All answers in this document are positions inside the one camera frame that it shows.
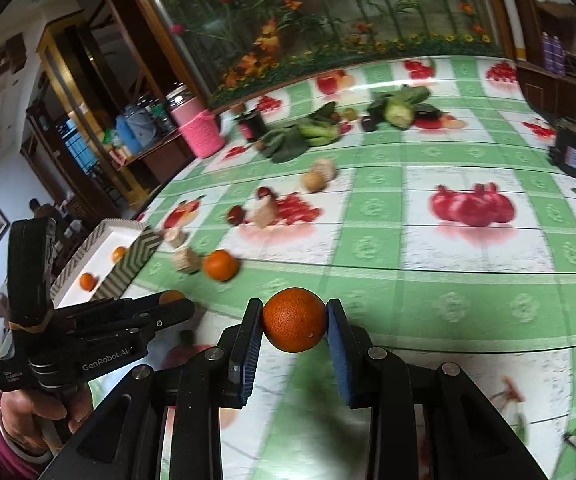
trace screw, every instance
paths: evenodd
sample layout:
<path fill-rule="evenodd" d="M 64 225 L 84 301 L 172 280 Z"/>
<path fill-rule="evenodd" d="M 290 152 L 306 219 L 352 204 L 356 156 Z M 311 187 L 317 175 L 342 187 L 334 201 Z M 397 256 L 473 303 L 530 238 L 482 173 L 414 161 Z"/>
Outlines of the screw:
<path fill-rule="evenodd" d="M 132 368 L 132 377 L 134 377 L 137 381 L 141 379 L 145 379 L 150 375 L 152 368 L 148 365 L 139 365 Z"/>
<path fill-rule="evenodd" d="M 212 348 L 208 348 L 204 355 L 208 361 L 218 361 L 223 357 L 223 354 L 225 354 L 225 352 L 221 348 L 213 346 Z"/>
<path fill-rule="evenodd" d="M 449 375 L 450 377 L 458 376 L 460 371 L 462 371 L 462 369 L 459 368 L 459 365 L 456 365 L 455 363 L 448 362 L 442 364 L 442 372 L 446 375 Z"/>
<path fill-rule="evenodd" d="M 388 352 L 380 346 L 373 346 L 368 350 L 368 357 L 371 359 L 385 359 L 386 355 L 388 355 Z"/>

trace wooden cabinet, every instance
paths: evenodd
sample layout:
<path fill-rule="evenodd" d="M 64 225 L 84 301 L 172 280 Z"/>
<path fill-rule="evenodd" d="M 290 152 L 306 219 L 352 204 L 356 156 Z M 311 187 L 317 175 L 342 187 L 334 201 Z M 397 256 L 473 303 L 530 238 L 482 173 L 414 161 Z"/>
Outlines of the wooden cabinet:
<path fill-rule="evenodd" d="M 576 121 L 576 79 L 551 74 L 535 64 L 519 61 L 517 80 L 533 108 Z"/>

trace orange in tray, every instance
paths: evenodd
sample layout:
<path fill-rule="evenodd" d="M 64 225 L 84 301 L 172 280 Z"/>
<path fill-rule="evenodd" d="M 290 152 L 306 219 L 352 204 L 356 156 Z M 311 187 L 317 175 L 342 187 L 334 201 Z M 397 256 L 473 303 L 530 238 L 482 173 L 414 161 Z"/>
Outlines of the orange in tray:
<path fill-rule="evenodd" d="M 127 249 L 123 246 L 117 247 L 114 251 L 112 251 L 112 256 L 110 256 L 110 259 L 112 260 L 113 264 L 119 262 L 119 260 L 122 259 L 126 251 Z"/>
<path fill-rule="evenodd" d="M 233 258 L 228 251 L 218 249 L 203 259 L 201 267 L 203 272 L 213 280 L 227 282 L 239 272 L 239 261 Z"/>
<path fill-rule="evenodd" d="M 79 278 L 79 285 L 81 285 L 81 288 L 83 288 L 84 290 L 92 292 L 98 281 L 99 280 L 97 280 L 97 278 L 95 278 L 89 272 L 84 272 L 83 274 L 81 274 L 81 277 Z"/>
<path fill-rule="evenodd" d="M 271 297 L 263 306 L 261 318 L 266 337 L 284 352 L 311 349 L 321 341 L 327 328 L 324 302 L 298 286 L 285 288 Z"/>

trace person's hand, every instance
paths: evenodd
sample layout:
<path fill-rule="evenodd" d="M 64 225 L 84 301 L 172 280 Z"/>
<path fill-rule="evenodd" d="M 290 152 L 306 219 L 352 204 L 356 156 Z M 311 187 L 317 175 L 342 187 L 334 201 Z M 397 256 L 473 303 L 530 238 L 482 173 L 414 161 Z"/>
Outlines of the person's hand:
<path fill-rule="evenodd" d="M 48 445 L 41 436 L 37 416 L 48 420 L 68 417 L 72 433 L 79 429 L 92 413 L 90 387 L 83 384 L 66 399 L 65 406 L 38 390 L 5 392 L 1 397 L 1 418 L 10 438 L 29 454 L 40 456 Z"/>

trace glass panel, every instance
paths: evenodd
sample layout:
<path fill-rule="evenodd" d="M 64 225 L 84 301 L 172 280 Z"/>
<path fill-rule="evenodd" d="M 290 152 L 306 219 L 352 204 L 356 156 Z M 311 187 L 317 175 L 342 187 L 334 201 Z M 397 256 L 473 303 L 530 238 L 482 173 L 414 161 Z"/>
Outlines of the glass panel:
<path fill-rule="evenodd" d="M 484 0 L 153 0 L 221 105 L 376 59 L 500 54 Z"/>

